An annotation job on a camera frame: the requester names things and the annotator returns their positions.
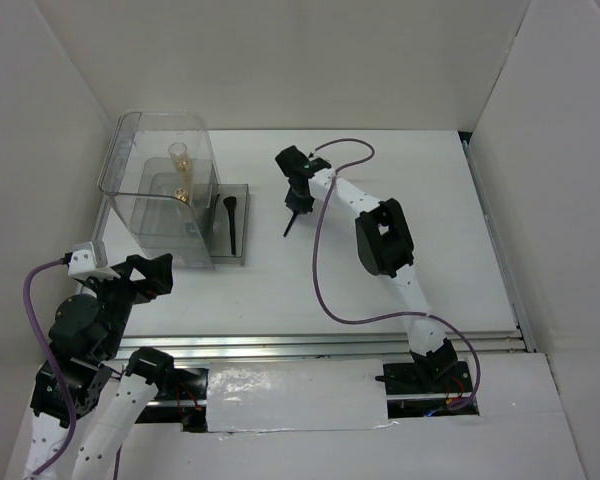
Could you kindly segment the black makeup brush orange tip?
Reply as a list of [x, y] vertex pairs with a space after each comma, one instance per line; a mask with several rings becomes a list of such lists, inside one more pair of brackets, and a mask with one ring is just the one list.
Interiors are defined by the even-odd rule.
[[297, 211], [294, 211], [291, 215], [291, 218], [288, 222], [288, 224], [286, 225], [284, 232], [283, 232], [283, 238], [286, 238], [294, 224], [294, 222], [296, 221], [297, 217], [298, 217], [299, 213]]

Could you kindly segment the black makeup brush angled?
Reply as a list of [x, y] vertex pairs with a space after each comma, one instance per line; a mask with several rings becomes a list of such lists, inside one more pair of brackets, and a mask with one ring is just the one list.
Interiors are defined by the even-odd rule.
[[223, 205], [227, 211], [228, 215], [228, 225], [229, 225], [229, 241], [230, 241], [230, 251], [232, 256], [236, 256], [237, 254], [237, 242], [236, 242], [236, 208], [237, 208], [237, 198], [235, 196], [227, 196], [223, 199]]

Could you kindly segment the small beige bottle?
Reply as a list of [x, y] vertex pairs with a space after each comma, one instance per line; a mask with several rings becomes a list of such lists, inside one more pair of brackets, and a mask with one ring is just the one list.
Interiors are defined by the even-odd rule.
[[189, 188], [179, 187], [174, 191], [174, 198], [191, 206], [193, 204], [192, 191]]

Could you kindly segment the clear acrylic organizer box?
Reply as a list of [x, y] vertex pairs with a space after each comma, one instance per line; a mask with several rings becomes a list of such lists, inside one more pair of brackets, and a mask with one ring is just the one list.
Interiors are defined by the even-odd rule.
[[180, 268], [244, 265], [249, 187], [221, 181], [196, 113], [123, 113], [98, 187], [145, 256], [170, 253]]

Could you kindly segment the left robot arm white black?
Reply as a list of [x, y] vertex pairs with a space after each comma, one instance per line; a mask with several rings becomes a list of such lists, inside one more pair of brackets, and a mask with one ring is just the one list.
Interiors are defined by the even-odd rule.
[[[23, 304], [42, 348], [30, 409], [32, 434], [23, 476], [26, 479], [103, 479], [117, 476], [124, 441], [154, 398], [176, 386], [174, 359], [141, 347], [121, 373], [109, 366], [121, 345], [131, 310], [173, 287], [173, 257], [130, 255], [107, 266], [90, 247], [32, 269], [24, 279]], [[33, 301], [34, 278], [63, 266], [85, 292], [66, 298], [44, 332]]]

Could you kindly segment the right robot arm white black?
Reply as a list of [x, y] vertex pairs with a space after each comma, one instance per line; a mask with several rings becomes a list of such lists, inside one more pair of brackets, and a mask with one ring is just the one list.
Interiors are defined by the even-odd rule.
[[[285, 205], [293, 218], [311, 213], [314, 202], [322, 202], [314, 234], [311, 272], [314, 293], [324, 313], [343, 325], [400, 318], [415, 363], [417, 384], [426, 391], [437, 391], [448, 382], [458, 356], [444, 330], [446, 323], [430, 313], [417, 279], [414, 241], [403, 209], [397, 200], [378, 199], [341, 176], [342, 170], [365, 163], [374, 154], [371, 150], [367, 157], [335, 168], [324, 158], [306, 155], [290, 146], [277, 154], [275, 162], [289, 184]], [[319, 285], [318, 255], [323, 222], [333, 201], [352, 215], [360, 263], [369, 274], [388, 279], [404, 304], [401, 311], [353, 320], [337, 316], [325, 303]]]

